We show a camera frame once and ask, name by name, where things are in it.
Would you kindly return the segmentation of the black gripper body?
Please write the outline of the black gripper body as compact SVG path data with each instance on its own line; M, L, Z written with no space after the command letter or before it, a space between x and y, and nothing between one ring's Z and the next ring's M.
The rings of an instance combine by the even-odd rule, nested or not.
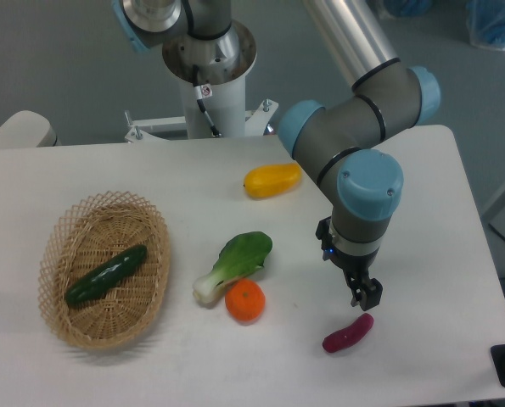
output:
M330 260L345 274L347 284L372 284L369 267L379 251L379 243L354 243L331 228L331 218L320 220L316 237L321 242L323 260Z

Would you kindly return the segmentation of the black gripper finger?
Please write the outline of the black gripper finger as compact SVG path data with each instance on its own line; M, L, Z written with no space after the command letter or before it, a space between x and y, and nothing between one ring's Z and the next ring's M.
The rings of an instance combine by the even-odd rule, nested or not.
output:
M351 290L351 306L356 307L361 303L360 280L350 271L344 270L344 276L346 285Z
M368 311L379 305L383 293L382 284L376 279L366 279L359 284L359 305Z

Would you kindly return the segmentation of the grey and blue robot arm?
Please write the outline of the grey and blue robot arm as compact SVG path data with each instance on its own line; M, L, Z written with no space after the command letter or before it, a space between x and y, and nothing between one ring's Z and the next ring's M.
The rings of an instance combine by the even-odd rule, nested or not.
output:
M135 50L161 47L180 82L189 138L264 131L266 121L244 107L255 41L229 1L114 1L112 9ZM425 68L401 63L365 2L308 1L306 10L353 95L332 109L297 103L280 120L278 137L332 204L316 231L323 257L343 271L352 304L368 310L383 291L368 270L403 186L397 161L376 147L431 117L440 88Z

